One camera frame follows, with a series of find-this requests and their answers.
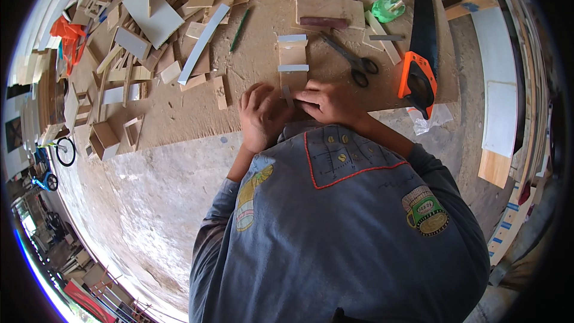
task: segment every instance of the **orange plastic bag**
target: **orange plastic bag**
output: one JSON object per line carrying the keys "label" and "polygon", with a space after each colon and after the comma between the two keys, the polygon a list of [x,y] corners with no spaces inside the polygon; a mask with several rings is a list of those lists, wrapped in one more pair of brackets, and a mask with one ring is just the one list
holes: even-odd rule
{"label": "orange plastic bag", "polygon": [[66,73],[70,75],[72,73],[72,66],[76,65],[82,57],[87,40],[84,40],[82,46],[80,46],[80,49],[76,53],[77,42],[81,36],[85,38],[86,33],[83,32],[81,25],[70,24],[64,16],[61,16],[56,20],[54,25],[52,25],[50,35],[62,38],[62,55],[67,64]]}

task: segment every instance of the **green pencil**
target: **green pencil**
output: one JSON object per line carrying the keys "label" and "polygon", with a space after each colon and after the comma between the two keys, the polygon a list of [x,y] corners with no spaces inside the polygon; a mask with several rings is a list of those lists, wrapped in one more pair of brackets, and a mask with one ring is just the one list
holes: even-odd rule
{"label": "green pencil", "polygon": [[245,18],[247,18],[248,13],[249,9],[245,11],[245,14],[243,14],[243,17],[241,18],[241,22],[239,23],[239,27],[237,28],[237,32],[235,33],[235,37],[233,38],[233,41],[231,42],[231,47],[229,48],[230,53],[233,51],[233,48],[235,47],[235,43],[237,42],[237,38],[239,38],[239,33],[241,32],[241,27],[243,26],[243,22],[245,21]]}

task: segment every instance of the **black scissor handle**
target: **black scissor handle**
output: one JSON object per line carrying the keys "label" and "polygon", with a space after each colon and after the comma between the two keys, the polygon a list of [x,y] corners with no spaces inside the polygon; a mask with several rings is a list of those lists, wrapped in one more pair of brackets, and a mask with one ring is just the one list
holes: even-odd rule
{"label": "black scissor handle", "polygon": [[379,67],[375,64],[374,61],[370,60],[369,58],[361,58],[361,67],[364,71],[368,72],[369,74],[378,74]]}
{"label": "black scissor handle", "polygon": [[366,88],[369,86],[369,80],[367,80],[367,75],[365,75],[362,71],[357,70],[355,68],[351,69],[351,76],[357,85],[361,88]]}

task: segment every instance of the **bicycle wheel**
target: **bicycle wheel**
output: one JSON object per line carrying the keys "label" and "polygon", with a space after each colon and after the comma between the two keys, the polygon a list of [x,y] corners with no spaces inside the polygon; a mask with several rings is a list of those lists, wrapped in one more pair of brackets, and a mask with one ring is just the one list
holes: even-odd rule
{"label": "bicycle wheel", "polygon": [[72,140],[68,138],[60,138],[58,140],[56,146],[56,157],[58,157],[58,161],[60,161],[63,166],[72,166],[76,159],[76,146],[74,146]]}
{"label": "bicycle wheel", "polygon": [[51,191],[58,190],[58,177],[54,174],[48,174],[48,177],[46,177],[46,186]]}

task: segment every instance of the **scissors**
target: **scissors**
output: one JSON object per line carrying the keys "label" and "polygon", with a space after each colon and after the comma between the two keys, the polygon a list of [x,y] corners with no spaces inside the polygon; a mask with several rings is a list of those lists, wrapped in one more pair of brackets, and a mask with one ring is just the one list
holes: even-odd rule
{"label": "scissors", "polygon": [[358,58],[355,55],[349,53],[347,50],[341,47],[341,45],[337,44],[333,40],[333,37],[324,31],[320,32],[319,36],[349,61],[351,64],[351,76],[353,77],[355,83],[361,88],[366,88],[369,86],[369,80],[367,80],[367,75],[364,73],[364,71],[366,71],[368,74],[378,74],[379,67],[377,64],[375,64],[369,58]]}

